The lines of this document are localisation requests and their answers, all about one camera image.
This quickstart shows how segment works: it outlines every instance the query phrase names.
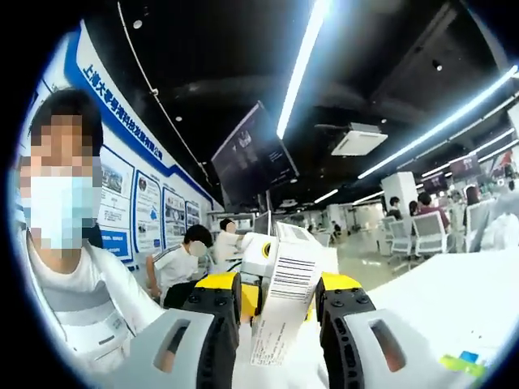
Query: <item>black hair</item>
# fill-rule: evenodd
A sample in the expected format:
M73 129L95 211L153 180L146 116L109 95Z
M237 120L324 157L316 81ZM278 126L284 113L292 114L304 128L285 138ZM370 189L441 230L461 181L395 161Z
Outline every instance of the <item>black hair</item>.
M399 203L399 202L400 202L400 199L397 196L393 196L392 198L389 199L389 205L391 205L392 207L394 207L395 204Z
M229 219L228 217L226 217L224 220L222 220L220 222L220 228L223 229L225 231L225 229L227 229L227 225L229 223L234 223L231 219Z
M184 235L184 243L187 244L194 241L202 242L209 248L212 246L212 235L203 225L195 224L187 229L186 235Z
M465 193L467 195L467 205L474 205L479 203L478 188L475 186L469 186Z
M409 203L409 214L411 216L414 216L414 213L416 212L416 210L418 209L418 203L416 201L411 201Z
M49 126L52 116L56 115L81 116L83 137L92 142L86 145L92 146L92 156L100 155L103 145L101 112L90 95L76 88L56 91L43 102L29 129L32 146L41 146L41 128Z
M428 207L431 204L431 195L427 192L422 192L418 195L418 201Z

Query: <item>desk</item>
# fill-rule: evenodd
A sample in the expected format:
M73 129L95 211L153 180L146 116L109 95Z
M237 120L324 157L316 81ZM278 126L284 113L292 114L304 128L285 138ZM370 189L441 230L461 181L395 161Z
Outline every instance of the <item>desk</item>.
M489 364L519 320L517 258L519 249L436 255L368 294L377 308L394 311L426 336L439 359L466 350ZM283 366L258 367L248 364L251 327L242 325L232 388L328 388L319 333L314 312Z

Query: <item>monitor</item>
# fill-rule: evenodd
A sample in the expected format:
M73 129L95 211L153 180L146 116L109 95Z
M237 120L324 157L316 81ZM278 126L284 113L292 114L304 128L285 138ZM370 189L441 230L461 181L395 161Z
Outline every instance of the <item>monitor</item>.
M272 213L266 211L254 219L254 232L272 235Z
M478 162L478 156L475 154L451 162L450 169L453 173L454 181L476 177L482 173L481 166Z
M427 177L422 180L423 189L429 193L439 193L448 190L447 178L444 173L438 173L434 176Z
M211 161L232 204L248 203L256 195L298 176L261 102L240 121Z

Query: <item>mesh chair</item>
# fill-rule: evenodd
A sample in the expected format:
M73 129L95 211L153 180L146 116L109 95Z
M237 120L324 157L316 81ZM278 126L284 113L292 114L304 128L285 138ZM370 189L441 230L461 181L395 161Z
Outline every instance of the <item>mesh chair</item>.
M412 224L406 223L403 220L397 220L389 224L392 232L391 254L398 256L401 260L400 264L392 269L397 272L404 267L411 270L411 267L418 265L417 261L411 261L411 250L413 249L413 238L411 237Z
M438 211L413 217L416 255L448 253L448 234Z
M391 223L394 223L395 221L397 221L395 216L388 216L388 217L385 217L382 219L382 225L384 226L384 240L386 243L388 243L388 245L390 247L392 247L392 240L393 240L393 235L391 232ZM388 259L388 263L391 263L391 260L396 257L397 257L396 255L392 255Z
M465 231L465 251L470 251L472 241L478 232L478 228L484 220L489 207L494 203L494 199L482 201L481 203L470 205L466 208L466 231Z

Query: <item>cable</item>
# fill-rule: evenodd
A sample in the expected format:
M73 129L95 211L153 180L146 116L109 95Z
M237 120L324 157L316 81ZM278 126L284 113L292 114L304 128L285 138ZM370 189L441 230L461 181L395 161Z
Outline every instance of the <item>cable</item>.
M158 90L156 88L152 88L152 85L149 83L148 77L146 77L146 73L144 73L144 69L140 65L140 61L139 61L139 58L137 57L137 53L136 53L136 51L135 51L135 49L133 47L133 44L131 43L130 34L128 33L128 29L127 29L127 24L125 23L124 17L122 16L122 10L121 10L121 3L120 2L117 2L117 8L118 8L118 11L119 11L119 18L121 19L122 29L124 30L124 34L127 37L128 45L130 46L131 52L133 53L133 56L135 58L135 62L137 62L137 66L139 67L140 72L142 73L142 75L144 77L144 81L146 81L146 84L148 85L150 93L155 98L155 101L157 102L159 107L161 107L162 113L164 113L164 116L168 120L169 124L174 129L174 131L177 133L177 136L180 138L182 144L184 145L186 150L191 154L191 156L193 157L193 160L195 160L196 164L202 169L202 171L204 172L206 180L209 182L208 172L206 172L204 166L200 162L198 162L198 160L196 159L195 154L193 154L191 149L187 146L187 143L184 141L183 137L178 132L177 127L175 127L175 125L173 124L173 121L169 117L168 113L166 112L164 106L162 105L161 101L159 100L159 98L157 96L158 95Z

